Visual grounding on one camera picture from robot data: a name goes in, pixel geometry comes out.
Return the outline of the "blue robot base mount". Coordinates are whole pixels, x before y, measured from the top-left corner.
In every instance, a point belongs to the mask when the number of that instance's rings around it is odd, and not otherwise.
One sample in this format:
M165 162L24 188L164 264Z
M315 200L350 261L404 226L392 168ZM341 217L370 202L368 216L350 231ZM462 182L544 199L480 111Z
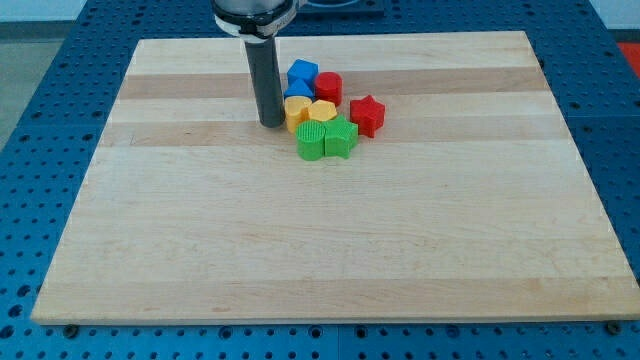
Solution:
M383 15L384 0L308 0L298 10L304 15Z

